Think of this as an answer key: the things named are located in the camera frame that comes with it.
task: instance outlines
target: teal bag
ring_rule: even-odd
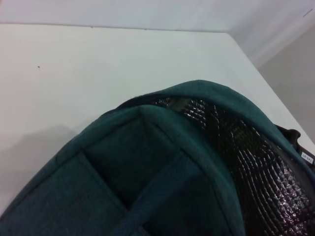
[[[0,235],[315,235],[314,190],[261,110],[191,81],[90,124],[19,193]]]

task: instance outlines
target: label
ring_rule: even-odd
[[[311,164],[313,164],[313,158],[311,158],[310,156],[308,156],[306,153],[302,152],[301,157],[305,160],[307,160],[308,162],[310,162]]]

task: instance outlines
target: white surface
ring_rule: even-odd
[[[315,26],[258,70],[315,141]]]
[[[228,34],[0,25],[0,209],[104,112],[197,79],[245,95],[274,123],[299,130],[315,152]]]
[[[229,33],[259,66],[315,23],[315,0],[2,0],[0,22]]]

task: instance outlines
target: white table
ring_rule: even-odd
[[[315,146],[225,33],[0,25],[0,211],[73,136],[124,101],[190,80],[246,96]]]

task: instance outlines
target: white wall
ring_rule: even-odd
[[[315,142],[315,26],[258,70]]]
[[[265,62],[315,22],[315,10],[310,11],[315,9],[315,0],[0,2],[0,23],[227,32],[255,66]]]

